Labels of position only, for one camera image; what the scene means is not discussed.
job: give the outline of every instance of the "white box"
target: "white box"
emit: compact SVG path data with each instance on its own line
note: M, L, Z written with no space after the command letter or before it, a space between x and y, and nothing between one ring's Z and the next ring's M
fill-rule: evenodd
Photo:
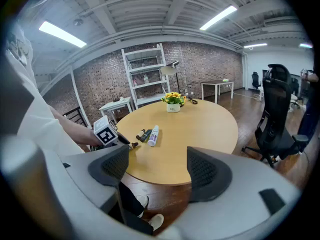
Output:
M94 122L93 133L103 145L107 145L118 138L114 123L106 115Z

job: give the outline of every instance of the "floor lamp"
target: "floor lamp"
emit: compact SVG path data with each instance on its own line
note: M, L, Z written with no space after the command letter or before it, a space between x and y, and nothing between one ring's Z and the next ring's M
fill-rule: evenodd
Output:
M178 85L178 92L180 93L180 87L179 87L179 81L178 81L178 71L176 69L176 65L179 64L179 61L174 61L160 69L161 73L169 76L173 76L175 74L176 77L176 83Z

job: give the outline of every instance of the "black office chair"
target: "black office chair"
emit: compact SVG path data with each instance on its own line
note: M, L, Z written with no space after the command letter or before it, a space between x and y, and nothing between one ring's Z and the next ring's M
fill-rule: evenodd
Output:
M263 78L264 110L258 126L254 132L259 149L244 146L246 149L262 155L260 161L266 159L273 168L279 156L281 159L299 152L299 146L308 141L305 135L288 133L285 123L291 100L291 76L285 66L269 64L270 71Z
M253 74L251 76L252 76L252 86L255 87L256 89L258 89L258 87L261 86L261 84L259 84L259 75L258 75L258 73L257 72L253 72Z
M290 83L290 87L291 87L291 93L295 96L297 96L297 100L292 100L291 104L292 106L296 105L298 107L298 109L300 109L300 105L297 103L298 100L302 100L301 98L298 97L299 95L299 82L298 79L296 78L292 78L291 79L291 83Z

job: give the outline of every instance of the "black pants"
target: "black pants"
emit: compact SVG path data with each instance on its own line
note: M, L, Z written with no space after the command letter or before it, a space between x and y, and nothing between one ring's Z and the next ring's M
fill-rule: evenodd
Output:
M306 110L303 115L303 118L300 123L300 127L298 130L298 134L306 135L309 141L300 146L300 152L303 152L305 147L308 145L312 136L315 134L316 127L320 117L320 106L315 104L314 102L311 103L310 101L306 104Z
M122 182L120 182L118 188L120 192L123 215L126 220L126 225L139 232L145 233L147 235L152 235L154 232L154 228L149 225L149 223L138 217L138 215L140 215L144 211L144 207L136 199L131 190ZM118 204L115 205L108 214L117 221L124 223Z

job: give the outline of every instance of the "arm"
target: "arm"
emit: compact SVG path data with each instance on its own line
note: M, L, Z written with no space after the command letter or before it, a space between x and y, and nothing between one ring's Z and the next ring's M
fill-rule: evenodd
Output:
M307 74L301 74L301 78L303 80L307 80L309 82L315 82L317 83L319 81L319 77L316 75L316 74L310 74L310 75L307 75Z
M71 120L58 113L53 107L49 106L55 119L59 120L63 130L70 136L70 138L77 144L84 144L90 146L100 146L102 143L94 134L92 129L88 129L83 125L72 122Z

